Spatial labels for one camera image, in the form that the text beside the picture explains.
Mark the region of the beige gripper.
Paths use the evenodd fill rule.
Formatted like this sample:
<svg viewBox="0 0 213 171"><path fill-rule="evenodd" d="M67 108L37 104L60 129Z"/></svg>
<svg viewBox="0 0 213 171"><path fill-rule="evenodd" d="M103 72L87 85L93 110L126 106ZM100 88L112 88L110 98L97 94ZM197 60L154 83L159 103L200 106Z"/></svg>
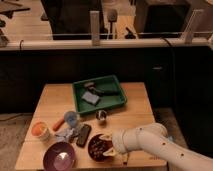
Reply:
<svg viewBox="0 0 213 171"><path fill-rule="evenodd" d="M114 157L117 154L112 143L112 135L101 134L98 139L101 141L99 151L104 157Z"/></svg>

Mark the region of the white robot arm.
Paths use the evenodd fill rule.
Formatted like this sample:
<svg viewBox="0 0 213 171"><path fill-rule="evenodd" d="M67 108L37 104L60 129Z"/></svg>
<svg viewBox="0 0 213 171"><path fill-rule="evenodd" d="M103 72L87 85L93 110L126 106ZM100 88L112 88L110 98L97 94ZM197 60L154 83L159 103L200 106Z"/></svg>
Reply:
<svg viewBox="0 0 213 171"><path fill-rule="evenodd" d="M112 147L105 156L126 154L143 150L172 163L183 171L213 171L213 159L183 148L167 138L164 125L152 123L134 129L118 130L101 135L101 140L111 141Z"/></svg>

